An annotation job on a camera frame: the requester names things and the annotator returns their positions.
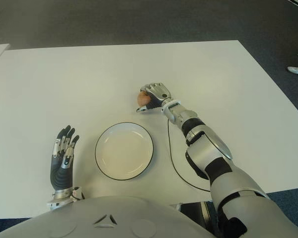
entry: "metal joint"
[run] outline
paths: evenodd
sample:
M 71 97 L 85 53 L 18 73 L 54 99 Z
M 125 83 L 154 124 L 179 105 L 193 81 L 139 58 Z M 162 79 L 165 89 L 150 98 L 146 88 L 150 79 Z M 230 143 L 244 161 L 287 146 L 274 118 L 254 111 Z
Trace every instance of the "metal joint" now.
M 206 135 L 206 137 L 211 141 L 211 143 L 224 155 L 226 156 L 228 159 L 232 159 L 232 154 L 229 150 L 229 148 L 227 147 L 227 145 L 225 145 L 225 143 L 219 138 L 218 135 L 216 135 L 216 133 L 209 128 L 207 125 L 198 125 L 196 127 L 194 127 L 193 129 L 191 129 L 189 131 L 189 133 L 186 136 L 186 139 L 191 142 L 191 140 L 200 132 L 204 132 L 204 134 Z

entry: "robot forearm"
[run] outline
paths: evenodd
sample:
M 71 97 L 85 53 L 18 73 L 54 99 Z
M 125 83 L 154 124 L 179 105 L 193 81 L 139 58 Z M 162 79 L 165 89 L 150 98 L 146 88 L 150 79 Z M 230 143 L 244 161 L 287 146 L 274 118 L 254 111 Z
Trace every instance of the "robot forearm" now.
M 153 98 L 159 86 L 150 84 L 144 89 L 150 87 L 149 95 Z M 246 172 L 234 165 L 225 143 L 195 112 L 173 100 L 169 91 L 168 95 L 157 106 L 182 130 L 189 146 L 189 164 L 198 176 L 210 180 L 211 197 L 224 237 L 298 237 L 298 228 Z

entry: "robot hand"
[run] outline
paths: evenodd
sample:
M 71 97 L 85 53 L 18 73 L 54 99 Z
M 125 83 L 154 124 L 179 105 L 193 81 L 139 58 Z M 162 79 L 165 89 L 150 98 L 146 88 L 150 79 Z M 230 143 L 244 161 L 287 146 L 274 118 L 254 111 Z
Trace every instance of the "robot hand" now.
M 71 126 L 63 128 L 58 134 L 54 143 L 50 179 L 56 193 L 62 191 L 63 197 L 69 196 L 72 192 L 73 185 L 73 158 L 74 147 L 79 136 L 75 136 L 71 142 L 71 138 L 75 129 Z
M 137 112 L 159 108 L 163 103 L 171 101 L 171 93 L 163 83 L 146 84 L 140 91 L 137 98 L 140 108 Z

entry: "black finger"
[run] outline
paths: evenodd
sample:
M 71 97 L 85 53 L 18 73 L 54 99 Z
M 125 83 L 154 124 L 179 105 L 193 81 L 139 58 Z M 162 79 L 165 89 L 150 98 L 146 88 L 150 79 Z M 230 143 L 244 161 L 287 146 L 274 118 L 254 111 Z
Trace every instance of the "black finger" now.
M 72 128 L 72 129 L 69 131 L 69 133 L 68 133 L 68 135 L 67 135 L 66 137 L 69 138 L 69 139 L 71 139 L 71 137 L 73 136 L 74 132 L 75 132 L 75 128 Z
M 64 129 L 64 136 L 66 136 L 67 134 L 68 134 L 68 132 L 70 131 L 70 129 L 71 129 L 71 126 L 70 125 L 68 125 L 67 127 L 65 127 L 65 129 Z
M 60 133 L 58 134 L 57 139 L 61 139 L 62 136 L 63 136 L 63 134 L 64 134 L 64 128 L 63 128 L 63 129 L 60 131 Z
M 75 147 L 75 144 L 78 141 L 78 139 L 79 139 L 79 135 L 75 136 L 74 139 L 72 140 L 72 143 L 74 143 L 73 147 Z

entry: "gray carpet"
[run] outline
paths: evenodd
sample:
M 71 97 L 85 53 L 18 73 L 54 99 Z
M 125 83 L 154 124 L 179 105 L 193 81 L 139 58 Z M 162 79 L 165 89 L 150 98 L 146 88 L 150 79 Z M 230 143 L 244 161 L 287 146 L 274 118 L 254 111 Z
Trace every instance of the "gray carpet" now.
M 0 0 L 11 49 L 239 40 L 298 109 L 298 7 L 287 0 Z M 298 225 L 298 189 L 270 194 Z

